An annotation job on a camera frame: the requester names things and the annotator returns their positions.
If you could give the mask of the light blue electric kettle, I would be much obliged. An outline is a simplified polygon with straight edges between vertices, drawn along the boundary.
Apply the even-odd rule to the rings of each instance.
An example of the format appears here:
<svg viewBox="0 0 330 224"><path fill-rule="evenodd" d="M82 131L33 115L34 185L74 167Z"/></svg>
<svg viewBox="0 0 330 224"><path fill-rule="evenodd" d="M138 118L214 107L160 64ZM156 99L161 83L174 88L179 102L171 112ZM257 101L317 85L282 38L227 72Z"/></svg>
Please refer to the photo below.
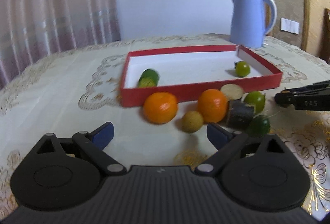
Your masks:
<svg viewBox="0 0 330 224"><path fill-rule="evenodd" d="M232 0L230 41L252 49L262 47L277 20L274 0Z"/></svg>

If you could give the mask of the wooden headboard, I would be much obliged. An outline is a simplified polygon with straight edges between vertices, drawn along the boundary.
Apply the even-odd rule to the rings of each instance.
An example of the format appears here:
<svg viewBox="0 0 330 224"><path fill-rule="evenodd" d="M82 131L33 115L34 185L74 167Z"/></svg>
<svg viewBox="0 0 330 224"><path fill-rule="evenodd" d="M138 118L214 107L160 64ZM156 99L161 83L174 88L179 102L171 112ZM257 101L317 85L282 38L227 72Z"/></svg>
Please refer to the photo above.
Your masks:
<svg viewBox="0 0 330 224"><path fill-rule="evenodd" d="M322 39L319 56L329 64L330 58L330 22L329 22L329 9L324 10Z"/></svg>

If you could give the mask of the green tomato in tray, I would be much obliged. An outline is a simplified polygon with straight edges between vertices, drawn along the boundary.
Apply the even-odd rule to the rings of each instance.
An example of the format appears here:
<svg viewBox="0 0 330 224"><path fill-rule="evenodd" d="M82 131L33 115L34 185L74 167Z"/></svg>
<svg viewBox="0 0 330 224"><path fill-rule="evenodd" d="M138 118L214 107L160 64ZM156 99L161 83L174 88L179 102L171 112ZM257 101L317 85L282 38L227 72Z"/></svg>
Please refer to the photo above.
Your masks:
<svg viewBox="0 0 330 224"><path fill-rule="evenodd" d="M250 66L245 61L239 61L234 63L236 76L246 77L250 74Z"/></svg>

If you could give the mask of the white wall switch panel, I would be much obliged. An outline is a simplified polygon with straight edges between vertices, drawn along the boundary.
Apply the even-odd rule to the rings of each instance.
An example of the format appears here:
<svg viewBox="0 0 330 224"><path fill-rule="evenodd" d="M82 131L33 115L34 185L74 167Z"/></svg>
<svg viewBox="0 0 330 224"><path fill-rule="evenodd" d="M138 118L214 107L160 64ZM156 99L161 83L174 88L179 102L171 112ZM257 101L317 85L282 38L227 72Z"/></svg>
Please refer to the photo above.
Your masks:
<svg viewBox="0 0 330 224"><path fill-rule="evenodd" d="M280 19L280 30L289 32L292 34L299 34L300 24L294 20L281 18Z"/></svg>

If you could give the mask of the cut green cucumber piece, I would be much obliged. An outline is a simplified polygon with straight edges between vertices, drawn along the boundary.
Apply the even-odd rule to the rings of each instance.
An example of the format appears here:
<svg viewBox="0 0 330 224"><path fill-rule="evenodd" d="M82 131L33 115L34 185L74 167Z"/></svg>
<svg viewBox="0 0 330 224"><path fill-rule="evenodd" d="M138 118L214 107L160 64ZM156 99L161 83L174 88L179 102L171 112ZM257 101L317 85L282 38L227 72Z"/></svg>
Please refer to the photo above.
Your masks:
<svg viewBox="0 0 330 224"><path fill-rule="evenodd" d="M158 85L159 81L159 74L154 69L146 69L141 74L139 81L138 81L138 87L139 88L150 88L150 87L156 87Z"/></svg>

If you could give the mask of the small yellow-brown longan fruit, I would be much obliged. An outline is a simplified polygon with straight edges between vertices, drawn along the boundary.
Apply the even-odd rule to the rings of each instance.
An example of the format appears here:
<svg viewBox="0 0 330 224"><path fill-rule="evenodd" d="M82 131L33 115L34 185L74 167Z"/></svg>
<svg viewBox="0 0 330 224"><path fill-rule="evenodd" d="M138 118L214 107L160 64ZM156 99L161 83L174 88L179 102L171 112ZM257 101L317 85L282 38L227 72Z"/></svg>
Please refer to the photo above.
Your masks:
<svg viewBox="0 0 330 224"><path fill-rule="evenodd" d="M204 124L203 116L198 111L189 111L182 117L181 128L184 132L197 132Z"/></svg>

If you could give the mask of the green tomato outside tray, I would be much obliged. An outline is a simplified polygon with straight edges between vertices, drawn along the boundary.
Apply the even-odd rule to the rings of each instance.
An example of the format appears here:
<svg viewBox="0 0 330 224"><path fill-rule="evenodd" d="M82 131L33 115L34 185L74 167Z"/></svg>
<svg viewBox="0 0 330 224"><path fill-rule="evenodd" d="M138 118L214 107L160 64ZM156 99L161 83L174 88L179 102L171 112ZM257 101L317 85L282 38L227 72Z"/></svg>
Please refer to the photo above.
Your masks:
<svg viewBox="0 0 330 224"><path fill-rule="evenodd" d="M255 114L259 114L265 107L266 95L259 91L252 91L246 95L244 102L249 105L254 105Z"/></svg>

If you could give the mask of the pink patterned curtain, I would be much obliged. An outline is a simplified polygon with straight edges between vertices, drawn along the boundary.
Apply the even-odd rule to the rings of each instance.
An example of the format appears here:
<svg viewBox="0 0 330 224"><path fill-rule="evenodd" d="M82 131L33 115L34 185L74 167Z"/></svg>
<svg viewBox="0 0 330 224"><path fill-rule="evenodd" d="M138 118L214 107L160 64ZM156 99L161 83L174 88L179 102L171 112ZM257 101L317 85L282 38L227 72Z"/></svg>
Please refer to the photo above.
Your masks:
<svg viewBox="0 0 330 224"><path fill-rule="evenodd" d="M118 40L116 0L1 0L1 86L45 56Z"/></svg>

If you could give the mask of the orange mandarin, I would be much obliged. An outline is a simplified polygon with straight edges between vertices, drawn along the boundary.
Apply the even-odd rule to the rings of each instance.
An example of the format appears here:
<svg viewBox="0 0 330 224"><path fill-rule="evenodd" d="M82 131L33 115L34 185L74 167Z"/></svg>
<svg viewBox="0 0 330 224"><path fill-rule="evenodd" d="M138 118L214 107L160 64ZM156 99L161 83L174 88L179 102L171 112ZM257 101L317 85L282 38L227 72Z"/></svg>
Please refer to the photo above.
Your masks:
<svg viewBox="0 0 330 224"><path fill-rule="evenodd" d="M157 92L147 97L143 104L146 120L153 124L165 124L174 119L178 111L177 98L168 92Z"/></svg>
<svg viewBox="0 0 330 224"><path fill-rule="evenodd" d="M197 101L197 111L206 123L218 123L224 119L228 109L228 99L218 89L205 90Z"/></svg>

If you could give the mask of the red shallow box tray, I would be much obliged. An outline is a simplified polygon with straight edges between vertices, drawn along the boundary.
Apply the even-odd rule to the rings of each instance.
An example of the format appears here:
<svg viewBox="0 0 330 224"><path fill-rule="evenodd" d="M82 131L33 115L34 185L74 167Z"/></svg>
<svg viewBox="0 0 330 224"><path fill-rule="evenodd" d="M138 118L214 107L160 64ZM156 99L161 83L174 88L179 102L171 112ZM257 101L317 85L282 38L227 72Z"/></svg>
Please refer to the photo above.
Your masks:
<svg viewBox="0 0 330 224"><path fill-rule="evenodd" d="M245 61L250 74L238 77L235 62ZM139 88L138 81L146 69L159 74L156 87ZM170 47L129 52L121 76L120 104L142 106L148 96L168 92L178 102L198 100L207 89L226 84L239 85L246 93L278 88L282 71L252 50L237 45L202 45Z"/></svg>

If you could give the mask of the dark green lime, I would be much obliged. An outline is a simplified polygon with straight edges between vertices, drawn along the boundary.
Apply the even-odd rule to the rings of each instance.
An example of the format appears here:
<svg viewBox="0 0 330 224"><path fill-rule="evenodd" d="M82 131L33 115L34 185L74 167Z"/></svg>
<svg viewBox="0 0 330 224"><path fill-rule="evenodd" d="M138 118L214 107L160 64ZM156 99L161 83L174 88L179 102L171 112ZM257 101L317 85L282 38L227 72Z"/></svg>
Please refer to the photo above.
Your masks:
<svg viewBox="0 0 330 224"><path fill-rule="evenodd" d="M263 137L270 132L270 121L267 116L259 115L254 117L251 124L246 129L250 137Z"/></svg>

